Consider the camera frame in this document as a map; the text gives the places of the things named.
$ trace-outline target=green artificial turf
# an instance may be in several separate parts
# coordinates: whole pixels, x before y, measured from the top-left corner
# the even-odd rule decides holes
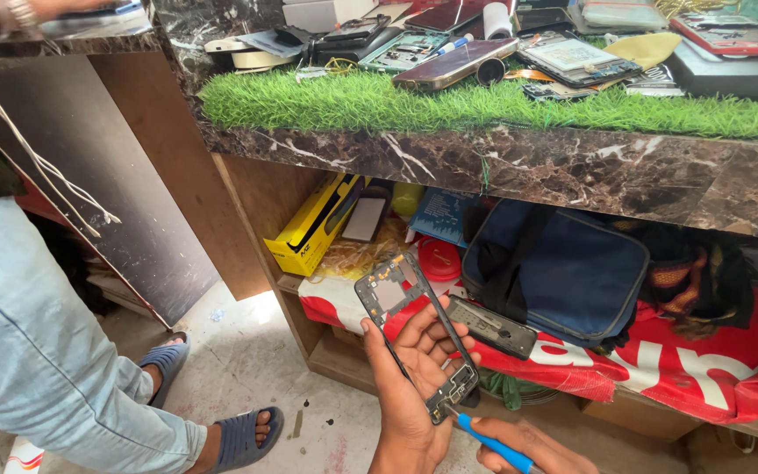
[[[509,68],[517,68],[515,63]],[[472,78],[434,94],[396,89],[391,75],[354,71],[303,79],[294,69],[219,75],[200,92],[219,126],[435,132],[506,123],[758,140],[758,102],[627,95],[616,85],[578,101],[530,101],[522,79],[485,89]]]

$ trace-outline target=white cable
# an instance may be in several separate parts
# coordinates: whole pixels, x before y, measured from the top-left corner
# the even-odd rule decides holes
[[[7,117],[7,114],[5,113],[4,109],[2,108],[2,105],[0,105],[0,116],[2,117],[3,120],[5,120],[5,122],[7,124],[9,124],[11,126],[11,129],[14,131],[14,134],[16,135],[17,140],[20,142],[20,144],[22,144],[22,146],[25,148],[25,150],[29,153],[29,156],[32,158],[32,160],[35,161],[35,165],[37,165],[39,163],[39,166],[42,166],[43,168],[45,168],[46,170],[48,170],[50,173],[52,173],[54,176],[57,176],[60,180],[62,180],[64,182],[64,184],[67,186],[67,188],[73,194],[75,194],[75,196],[77,196],[80,199],[83,199],[84,201],[92,204],[98,210],[100,210],[104,214],[104,221],[105,222],[107,222],[107,223],[110,223],[111,221],[112,222],[116,222],[116,223],[120,223],[121,222],[121,220],[119,220],[119,218],[117,218],[113,214],[107,212],[107,210],[104,209],[92,196],[90,196],[90,194],[87,191],[85,191],[85,190],[83,190],[83,189],[81,189],[81,188],[73,185],[72,183],[70,183],[63,176],[63,174],[57,169],[57,167],[55,167],[54,165],[52,165],[51,163],[49,163],[45,158],[39,156],[36,152],[34,152],[33,148],[31,148],[31,146],[28,145],[28,142],[25,140],[25,138],[22,136],[22,134],[19,133],[19,131],[14,126],[14,124]],[[43,177],[46,178],[46,180],[48,180],[48,177],[45,175],[45,173],[43,173],[41,169],[39,169],[39,171],[40,171],[40,174],[42,174]]]
[[[58,194],[58,196],[60,196],[60,198],[64,202],[67,203],[69,208],[75,213],[78,219],[83,223],[84,227],[94,237],[101,237],[101,234],[87,223],[87,221],[81,216],[81,214],[75,209],[75,207],[69,202],[69,200],[63,196],[63,194],[58,190],[57,187],[55,187],[54,183],[52,183],[51,180],[46,175],[46,172],[44,171],[44,169],[47,170],[49,173],[51,173],[53,176],[56,176],[58,179],[63,181],[63,184],[66,185],[69,191],[71,191],[72,194],[74,194],[76,197],[82,199],[83,201],[86,201],[90,205],[100,210],[101,213],[104,215],[104,221],[106,223],[110,223],[111,221],[115,223],[121,223],[121,220],[119,220],[119,218],[115,217],[113,214],[111,214],[106,209],[104,209],[104,207],[102,207],[101,204],[99,204],[98,201],[95,200],[95,198],[90,196],[90,194],[87,191],[69,182],[69,180],[67,180],[63,176],[63,174],[60,172],[60,170],[56,166],[49,163],[45,158],[39,156],[37,152],[35,152],[34,149],[29,145],[28,141],[25,140],[25,137],[22,136],[22,133],[20,133],[19,130],[16,128],[16,125],[13,122],[11,122],[10,117],[7,116],[7,113],[5,112],[1,104],[0,104],[0,117],[2,117],[2,120],[4,120],[5,123],[10,127],[11,131],[16,136],[17,141],[19,142],[20,145],[22,145],[22,148],[25,149],[29,158],[31,158],[31,161],[34,163],[34,166],[37,167],[37,170],[39,171],[39,173],[49,183],[49,186],[51,186],[51,188]],[[5,154],[5,156],[7,156],[7,154],[4,152],[1,146],[0,146],[0,151],[2,151],[2,153]]]

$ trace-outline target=red lid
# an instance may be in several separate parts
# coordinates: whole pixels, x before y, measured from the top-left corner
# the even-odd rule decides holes
[[[446,241],[426,238],[417,249],[420,269],[433,282],[448,282],[461,275],[461,258],[455,245]]]

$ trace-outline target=light blue jeans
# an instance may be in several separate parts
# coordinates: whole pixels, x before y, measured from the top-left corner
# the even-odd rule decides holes
[[[23,211],[0,198],[0,429],[96,470],[184,472],[206,428],[144,405],[152,391]]]

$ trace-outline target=blue bag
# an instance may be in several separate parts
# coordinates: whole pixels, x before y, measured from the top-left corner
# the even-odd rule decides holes
[[[503,199],[472,239],[461,278],[488,309],[592,348],[625,328],[648,260],[642,243],[581,211]]]

